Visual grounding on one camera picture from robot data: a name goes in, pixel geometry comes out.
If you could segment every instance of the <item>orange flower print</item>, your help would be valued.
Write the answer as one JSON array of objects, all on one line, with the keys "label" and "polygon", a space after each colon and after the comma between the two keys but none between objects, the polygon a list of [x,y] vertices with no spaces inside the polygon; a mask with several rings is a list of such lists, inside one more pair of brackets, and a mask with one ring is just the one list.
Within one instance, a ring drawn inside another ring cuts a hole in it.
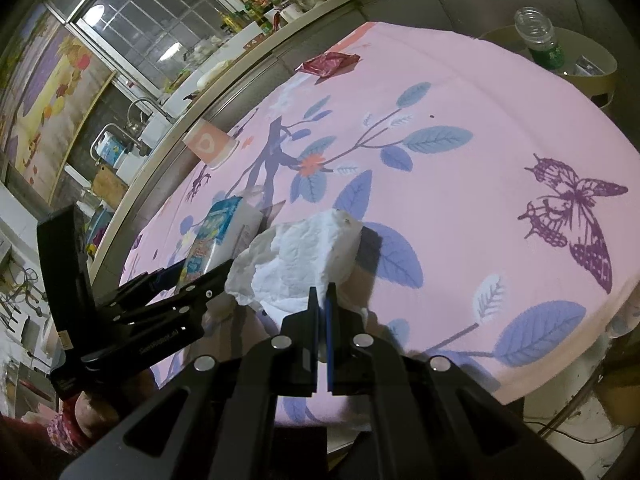
[{"label": "orange flower print", "polygon": [[323,162],[324,156],[322,156],[322,153],[312,153],[300,162],[300,170],[298,173],[302,176],[313,175]]},{"label": "orange flower print", "polygon": [[242,143],[242,148],[240,149],[244,150],[247,146],[251,145],[252,142],[254,142],[254,136],[247,137],[245,141]]}]

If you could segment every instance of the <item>pink cup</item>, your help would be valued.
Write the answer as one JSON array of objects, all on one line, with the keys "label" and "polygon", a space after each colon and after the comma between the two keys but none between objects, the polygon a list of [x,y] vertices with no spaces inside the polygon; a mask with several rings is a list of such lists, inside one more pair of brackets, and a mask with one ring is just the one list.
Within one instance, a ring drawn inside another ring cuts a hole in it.
[{"label": "pink cup", "polygon": [[212,170],[222,164],[238,146],[238,140],[204,119],[195,122],[182,142]]}]

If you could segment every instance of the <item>butterfly print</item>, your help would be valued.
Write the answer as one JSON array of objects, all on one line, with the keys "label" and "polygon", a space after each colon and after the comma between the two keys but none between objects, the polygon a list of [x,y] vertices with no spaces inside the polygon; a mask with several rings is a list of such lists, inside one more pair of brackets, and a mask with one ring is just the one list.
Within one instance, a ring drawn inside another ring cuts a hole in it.
[{"label": "butterfly print", "polygon": [[528,219],[531,231],[552,247],[565,247],[574,260],[611,292],[612,272],[609,251],[602,229],[593,215],[594,197],[616,196],[628,191],[625,186],[595,178],[579,178],[575,171],[558,160],[539,158],[537,164],[525,168],[538,182],[549,186],[555,194],[541,196],[527,204],[527,212],[518,220]]}]

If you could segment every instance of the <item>white tissue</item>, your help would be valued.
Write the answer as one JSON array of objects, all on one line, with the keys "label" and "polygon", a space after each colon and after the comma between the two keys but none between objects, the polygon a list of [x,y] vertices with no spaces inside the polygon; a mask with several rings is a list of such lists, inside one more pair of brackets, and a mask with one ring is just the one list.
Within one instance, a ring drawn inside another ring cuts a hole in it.
[{"label": "white tissue", "polygon": [[361,230],[361,222],[337,209],[273,226],[234,260],[225,292],[263,308],[280,328],[285,316],[306,310],[310,286],[322,306],[328,284],[348,279]]}]

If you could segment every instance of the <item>round table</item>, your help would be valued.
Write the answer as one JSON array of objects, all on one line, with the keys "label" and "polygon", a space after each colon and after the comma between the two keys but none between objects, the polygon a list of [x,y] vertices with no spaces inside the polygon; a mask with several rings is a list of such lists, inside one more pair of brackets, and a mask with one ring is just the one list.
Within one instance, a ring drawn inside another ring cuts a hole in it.
[{"label": "round table", "polygon": [[[324,80],[297,73],[240,121],[229,159],[194,168],[143,229],[123,282],[184,258],[210,206],[243,193],[269,222],[331,207],[361,220],[341,294],[368,308],[367,331],[449,357],[501,402],[612,319],[617,332],[637,322],[632,304],[619,311],[640,280],[640,160],[586,97],[453,32],[366,23],[332,50],[361,59]],[[208,337],[226,360],[267,335],[238,307]],[[183,359],[157,365],[159,381]],[[279,399],[277,422],[366,423],[318,376],[311,399]]]}]

